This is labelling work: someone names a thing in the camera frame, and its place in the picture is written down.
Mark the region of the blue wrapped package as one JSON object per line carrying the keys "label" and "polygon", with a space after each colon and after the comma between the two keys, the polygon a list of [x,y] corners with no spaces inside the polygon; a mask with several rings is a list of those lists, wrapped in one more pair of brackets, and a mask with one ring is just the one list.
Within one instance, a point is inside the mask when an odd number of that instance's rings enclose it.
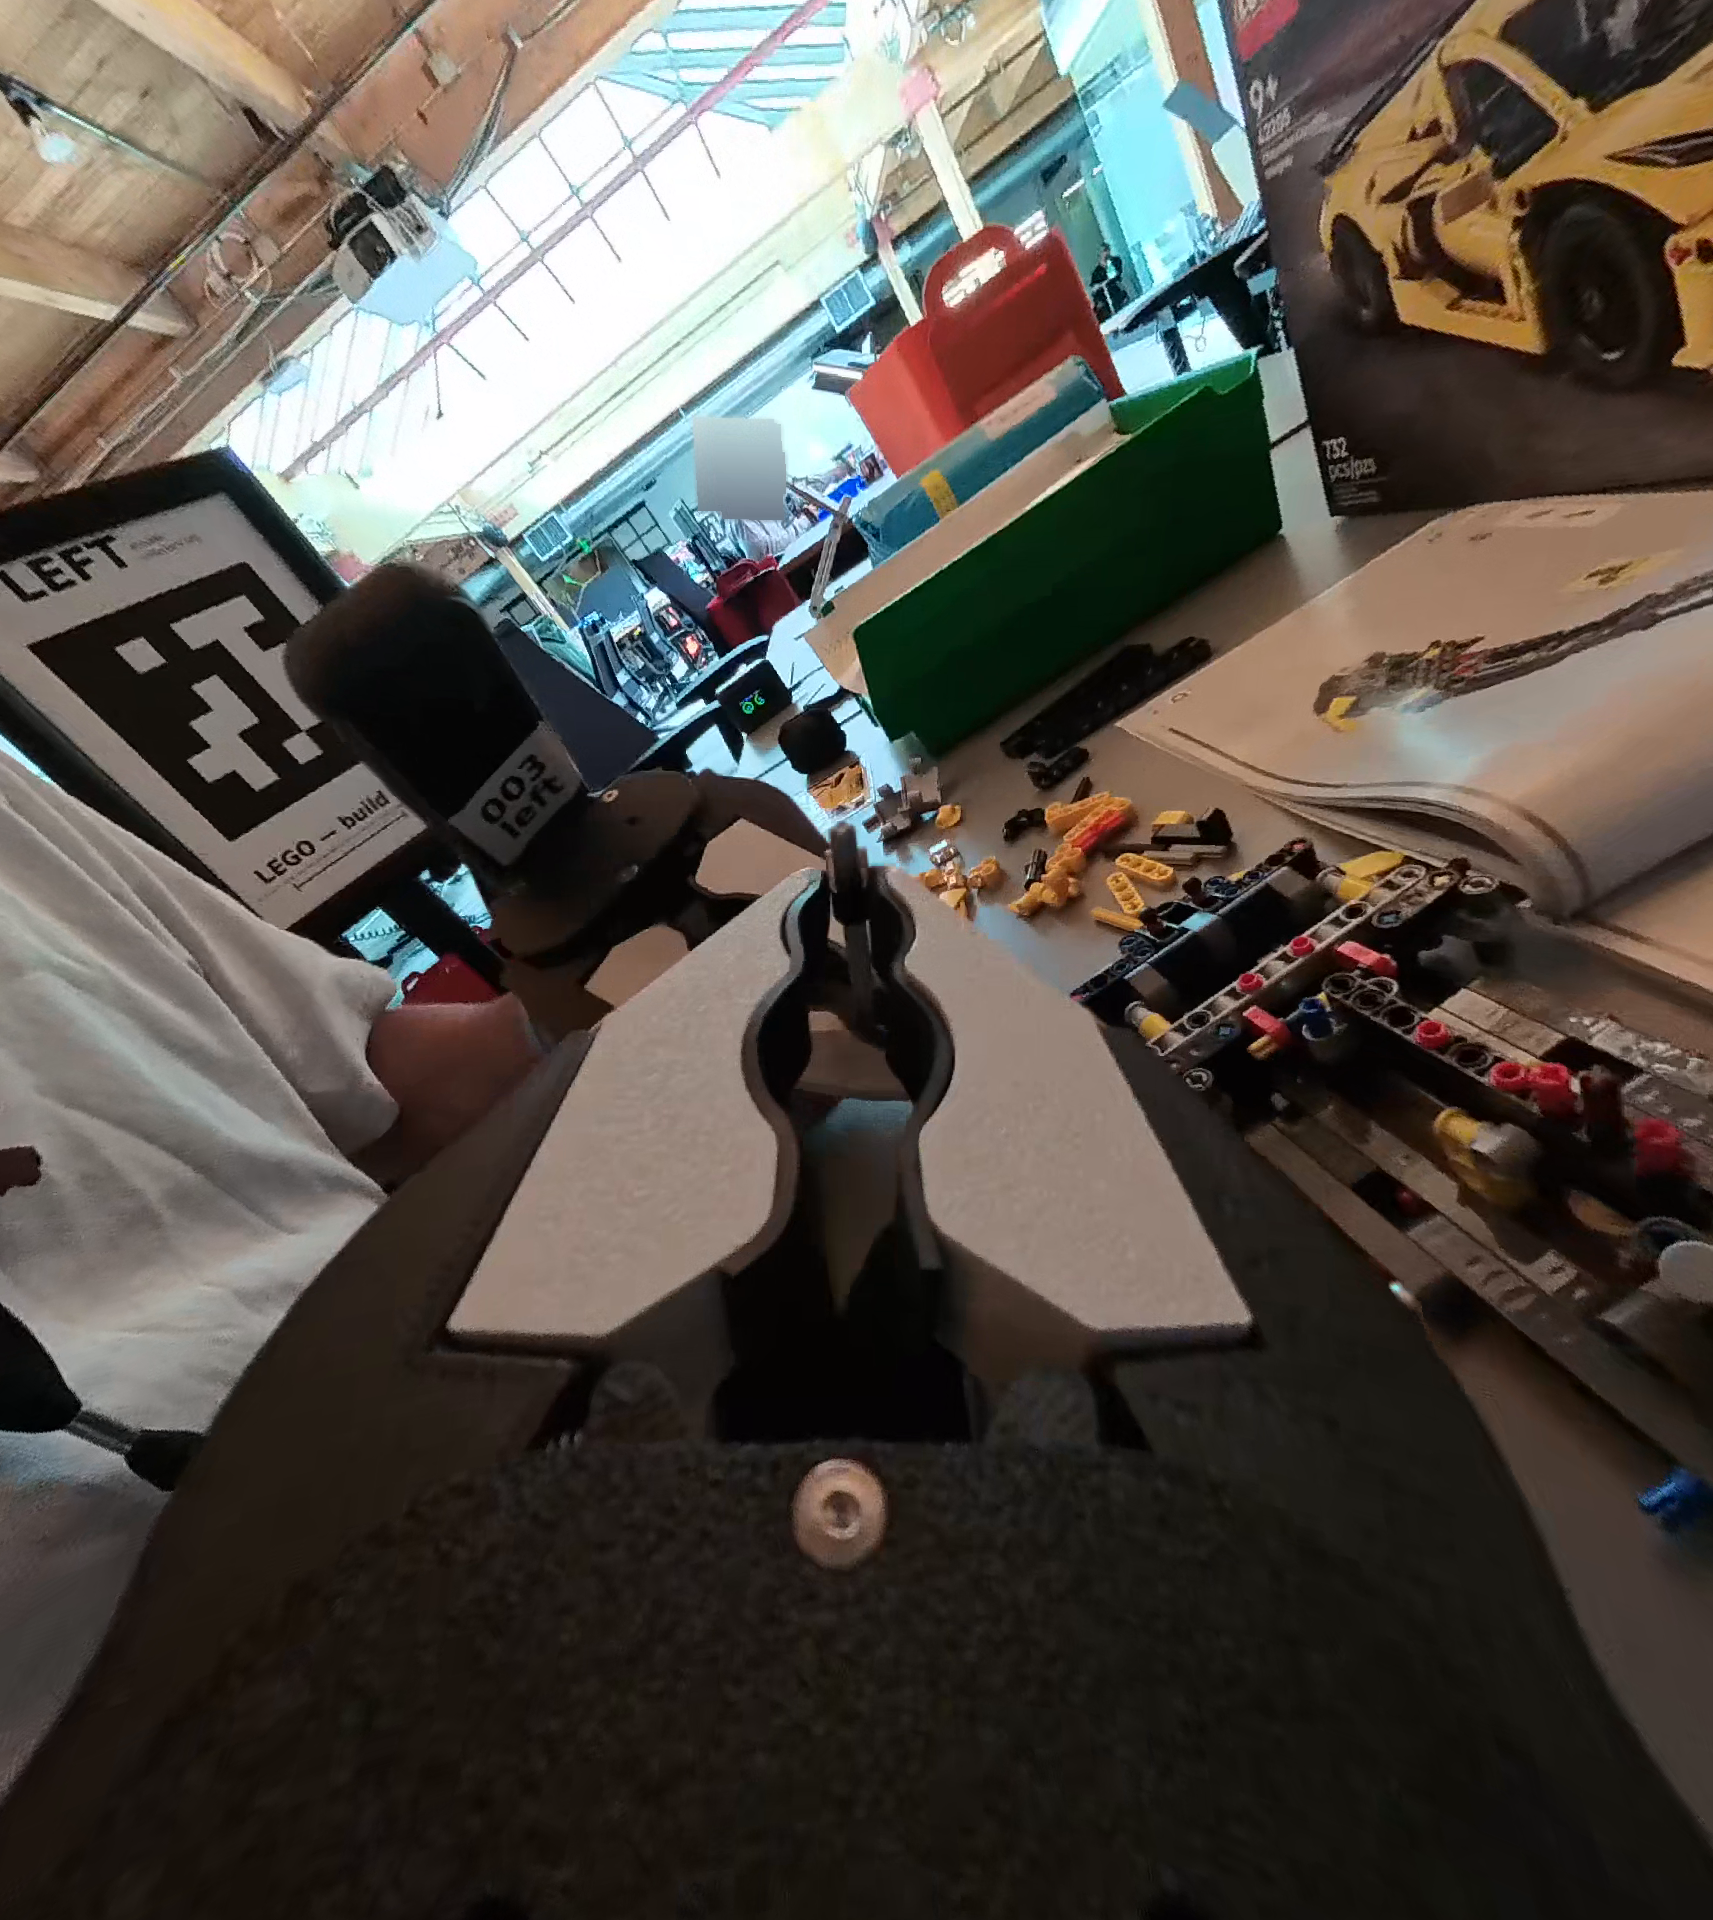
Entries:
{"label": "blue wrapped package", "polygon": [[1021,475],[1031,493],[1040,493],[1084,458],[1109,452],[1113,437],[1100,373],[1087,360],[1067,357],[906,475],[863,493],[853,527],[870,564],[882,566],[1009,475]]}

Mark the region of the person's left forearm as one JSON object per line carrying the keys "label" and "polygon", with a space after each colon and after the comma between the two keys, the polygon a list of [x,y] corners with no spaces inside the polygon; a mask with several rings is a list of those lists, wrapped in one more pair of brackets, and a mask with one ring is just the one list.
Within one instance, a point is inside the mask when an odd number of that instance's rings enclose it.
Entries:
{"label": "person's left forearm", "polygon": [[513,995],[467,1004],[410,1004],[370,1031],[368,1067],[395,1119],[349,1160],[394,1189],[478,1126],[544,1060],[535,1026]]}

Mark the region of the yellow car picture box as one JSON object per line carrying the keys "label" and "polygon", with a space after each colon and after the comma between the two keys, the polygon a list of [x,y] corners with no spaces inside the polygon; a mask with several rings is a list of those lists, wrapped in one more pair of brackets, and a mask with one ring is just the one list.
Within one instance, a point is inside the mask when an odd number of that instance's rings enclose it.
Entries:
{"label": "yellow car picture box", "polygon": [[1713,484],[1713,3],[1223,15],[1335,516]]}

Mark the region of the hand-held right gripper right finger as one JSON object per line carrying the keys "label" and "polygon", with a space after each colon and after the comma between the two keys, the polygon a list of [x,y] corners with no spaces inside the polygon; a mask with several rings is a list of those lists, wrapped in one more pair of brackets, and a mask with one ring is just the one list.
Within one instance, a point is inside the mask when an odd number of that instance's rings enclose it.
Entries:
{"label": "hand-held right gripper right finger", "polygon": [[1104,1027],[893,869],[868,877],[900,1179],[936,1337],[994,1397],[1031,1375],[1229,1350],[1254,1307]]}

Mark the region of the scattered yellow lego pieces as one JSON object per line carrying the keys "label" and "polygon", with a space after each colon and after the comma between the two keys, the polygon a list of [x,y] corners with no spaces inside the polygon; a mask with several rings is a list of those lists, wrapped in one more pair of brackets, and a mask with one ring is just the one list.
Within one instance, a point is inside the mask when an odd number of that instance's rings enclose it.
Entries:
{"label": "scattered yellow lego pieces", "polygon": [[964,826],[964,807],[940,793],[931,771],[874,784],[860,763],[844,763],[815,778],[808,796],[834,826],[863,824],[880,843],[931,831],[916,879],[957,918],[971,918],[984,902],[1021,920],[1061,913],[1084,899],[1087,875],[1096,873],[1093,923],[1146,933],[1190,871],[1236,846],[1220,807],[1206,813],[1167,807],[1143,819],[1131,799],[1081,778],[1068,799],[1018,807],[1004,819],[1004,846],[1029,849],[1013,873],[996,853],[971,859],[957,849],[954,832]]}

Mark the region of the red carrying case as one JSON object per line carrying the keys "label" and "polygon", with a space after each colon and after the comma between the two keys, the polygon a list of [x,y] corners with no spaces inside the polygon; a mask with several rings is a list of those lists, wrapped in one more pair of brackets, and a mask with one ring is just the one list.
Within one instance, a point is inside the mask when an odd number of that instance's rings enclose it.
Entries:
{"label": "red carrying case", "polygon": [[987,225],[934,263],[920,319],[874,360],[847,400],[888,467],[906,475],[1068,360],[1122,400],[1064,235],[1046,231],[1026,242],[1009,225]]}

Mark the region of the partly built lego car chassis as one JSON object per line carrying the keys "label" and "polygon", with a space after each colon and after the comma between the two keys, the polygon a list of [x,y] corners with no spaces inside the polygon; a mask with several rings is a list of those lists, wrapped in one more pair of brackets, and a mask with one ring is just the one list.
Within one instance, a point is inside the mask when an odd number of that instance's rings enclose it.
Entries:
{"label": "partly built lego car chassis", "polygon": [[1507,1324],[1713,1486],[1713,1058],[1524,980],[1467,859],[1189,873],[1074,989],[1418,1313]]}

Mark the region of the green plastic bin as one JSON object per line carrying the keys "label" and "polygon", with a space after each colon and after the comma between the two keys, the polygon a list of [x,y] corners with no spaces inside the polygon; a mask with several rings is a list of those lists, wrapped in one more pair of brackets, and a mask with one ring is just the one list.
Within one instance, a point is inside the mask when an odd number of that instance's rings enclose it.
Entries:
{"label": "green plastic bin", "polygon": [[1111,404],[1129,442],[857,630],[870,717],[942,752],[1280,531],[1254,351]]}

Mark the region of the open instruction booklet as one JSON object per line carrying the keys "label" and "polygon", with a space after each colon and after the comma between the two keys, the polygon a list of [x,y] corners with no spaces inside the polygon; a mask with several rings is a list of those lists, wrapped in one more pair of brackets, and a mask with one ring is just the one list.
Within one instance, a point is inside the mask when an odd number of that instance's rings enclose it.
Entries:
{"label": "open instruction booklet", "polygon": [[1126,730],[1713,998],[1713,489],[1434,519]]}

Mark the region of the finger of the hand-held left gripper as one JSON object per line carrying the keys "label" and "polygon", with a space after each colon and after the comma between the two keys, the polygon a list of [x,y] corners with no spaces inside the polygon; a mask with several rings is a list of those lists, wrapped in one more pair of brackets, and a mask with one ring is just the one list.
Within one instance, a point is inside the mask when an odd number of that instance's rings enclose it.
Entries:
{"label": "finger of the hand-held left gripper", "polygon": [[701,849],[695,892],[708,903],[748,903],[795,873],[818,871],[822,846],[801,846],[768,827],[726,827]]}
{"label": "finger of the hand-held left gripper", "polygon": [[602,957],[583,990],[608,1007],[624,1007],[676,970],[688,952],[689,944],[677,927],[646,927]]}

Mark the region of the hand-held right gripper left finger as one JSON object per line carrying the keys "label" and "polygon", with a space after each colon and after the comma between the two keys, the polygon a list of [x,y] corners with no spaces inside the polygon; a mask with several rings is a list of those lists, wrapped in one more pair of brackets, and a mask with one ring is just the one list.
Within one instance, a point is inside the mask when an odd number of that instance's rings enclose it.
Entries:
{"label": "hand-held right gripper left finger", "polygon": [[656,1370],[714,1420],[735,1370],[727,1282],[783,1232],[798,1147],[756,1033],[798,979],[782,877],[581,1037],[538,1137],[442,1319],[442,1385],[478,1420],[546,1420],[581,1375]]}

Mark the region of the black framed marker sign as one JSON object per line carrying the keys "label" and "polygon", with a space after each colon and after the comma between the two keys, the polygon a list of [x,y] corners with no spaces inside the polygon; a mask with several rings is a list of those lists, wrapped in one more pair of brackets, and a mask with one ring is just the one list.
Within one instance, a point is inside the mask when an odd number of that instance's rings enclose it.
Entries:
{"label": "black framed marker sign", "polygon": [[344,583],[231,452],[0,510],[0,733],[269,924],[347,936],[431,831],[295,691]]}

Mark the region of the red backpack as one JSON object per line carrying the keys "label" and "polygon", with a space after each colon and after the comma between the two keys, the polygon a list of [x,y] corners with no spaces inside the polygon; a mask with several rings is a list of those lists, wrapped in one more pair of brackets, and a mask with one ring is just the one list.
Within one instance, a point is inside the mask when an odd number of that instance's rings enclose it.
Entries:
{"label": "red backpack", "polygon": [[703,606],[703,627],[721,655],[775,632],[789,612],[803,610],[794,578],[776,556],[726,566]]}

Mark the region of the flat white paper bag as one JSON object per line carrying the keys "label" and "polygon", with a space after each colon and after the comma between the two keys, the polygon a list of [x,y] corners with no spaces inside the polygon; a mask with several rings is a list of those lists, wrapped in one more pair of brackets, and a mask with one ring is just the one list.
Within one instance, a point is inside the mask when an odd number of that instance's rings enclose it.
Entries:
{"label": "flat white paper bag", "polygon": [[1061,435],[1035,446],[1021,464],[960,503],[956,512],[940,516],[882,562],[868,564],[868,569],[860,569],[836,585],[826,610],[810,619],[801,638],[836,684],[867,695],[868,683],[857,644],[857,630],[863,622],[888,612],[896,599],[967,557],[1040,502],[1074,487],[1128,442],[1129,435],[1113,420],[1100,424],[1094,415],[1074,420]]}

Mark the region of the grey lego axle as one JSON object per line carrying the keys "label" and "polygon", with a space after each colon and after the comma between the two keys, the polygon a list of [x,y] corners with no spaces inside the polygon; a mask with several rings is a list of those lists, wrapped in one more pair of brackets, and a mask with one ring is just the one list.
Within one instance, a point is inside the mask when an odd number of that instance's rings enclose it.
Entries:
{"label": "grey lego axle", "polygon": [[888,1052],[900,1027],[900,980],[895,977],[900,918],[893,896],[868,865],[860,831],[847,824],[828,832],[826,886],[844,952],[844,1023],[868,1045]]}

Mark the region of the long black lego beam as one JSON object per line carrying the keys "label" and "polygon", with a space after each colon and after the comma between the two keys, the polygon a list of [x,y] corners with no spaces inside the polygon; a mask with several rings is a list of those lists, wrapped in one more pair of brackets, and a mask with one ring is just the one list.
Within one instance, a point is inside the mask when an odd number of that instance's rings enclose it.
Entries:
{"label": "long black lego beam", "polygon": [[1173,652],[1131,643],[1000,739],[1017,760],[1054,760],[1149,703],[1173,677]]}
{"label": "long black lego beam", "polygon": [[1050,709],[1050,717],[1035,722],[1050,733],[1070,744],[1115,724],[1135,709],[1149,703],[1182,677],[1197,673],[1214,658],[1214,647],[1189,636],[1166,647],[1146,639],[1120,644],[1102,665],[1084,673]]}

